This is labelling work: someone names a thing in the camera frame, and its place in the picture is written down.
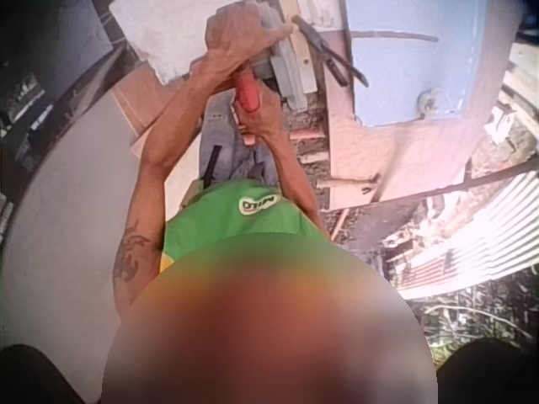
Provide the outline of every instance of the red handle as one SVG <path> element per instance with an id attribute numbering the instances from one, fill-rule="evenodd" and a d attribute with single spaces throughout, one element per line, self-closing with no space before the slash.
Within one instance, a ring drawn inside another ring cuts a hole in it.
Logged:
<path id="1" fill-rule="evenodd" d="M 246 66 L 234 75 L 236 98 L 245 112 L 254 112 L 260 107 L 259 88 L 253 69 Z"/>

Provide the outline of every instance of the shirt logo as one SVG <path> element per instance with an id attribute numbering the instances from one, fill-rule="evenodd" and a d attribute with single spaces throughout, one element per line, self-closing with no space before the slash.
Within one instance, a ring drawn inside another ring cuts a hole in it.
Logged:
<path id="1" fill-rule="evenodd" d="M 279 201 L 280 195 L 278 194 L 264 196 L 258 200 L 243 196 L 239 200 L 239 211 L 245 216 L 254 215 L 263 209 L 268 209 Z"/>

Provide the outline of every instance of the tattoo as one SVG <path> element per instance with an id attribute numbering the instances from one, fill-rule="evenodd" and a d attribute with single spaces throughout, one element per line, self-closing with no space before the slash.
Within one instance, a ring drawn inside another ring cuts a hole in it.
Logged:
<path id="1" fill-rule="evenodd" d="M 127 227 L 124 236 L 121 239 L 118 252 L 116 253 L 115 267 L 112 271 L 113 279 L 129 282 L 135 278 L 138 272 L 138 260 L 136 255 L 133 255 L 133 250 L 136 247 L 146 247 L 150 240 L 140 234 L 136 234 L 138 220 L 131 227 Z"/>

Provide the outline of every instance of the green t-shirt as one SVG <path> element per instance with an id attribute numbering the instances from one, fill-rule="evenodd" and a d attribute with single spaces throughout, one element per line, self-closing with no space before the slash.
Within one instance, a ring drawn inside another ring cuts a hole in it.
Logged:
<path id="1" fill-rule="evenodd" d="M 228 237 L 268 232 L 326 239 L 277 190 L 258 181 L 241 179 L 215 185 L 196 195 L 189 206 L 167 223 L 163 253 L 171 263 Z"/>

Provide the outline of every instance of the pliers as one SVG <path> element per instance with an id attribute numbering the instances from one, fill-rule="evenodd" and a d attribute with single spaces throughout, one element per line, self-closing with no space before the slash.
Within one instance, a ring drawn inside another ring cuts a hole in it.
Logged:
<path id="1" fill-rule="evenodd" d="M 317 52 L 322 57 L 322 61 L 328 67 L 329 71 L 335 77 L 335 80 L 339 83 L 340 87 L 347 87 L 349 85 L 348 79 L 343 75 L 343 73 L 335 65 L 335 60 L 337 60 L 342 66 L 351 72 L 352 76 L 356 77 L 361 84 L 365 87 L 369 87 L 369 82 L 365 75 L 353 67 L 348 61 L 346 61 L 341 55 L 337 54 L 331 48 L 329 48 L 328 42 L 304 19 L 299 15 L 292 17 L 292 23 L 297 25 L 300 32 L 305 35 L 307 42 L 317 50 Z"/>

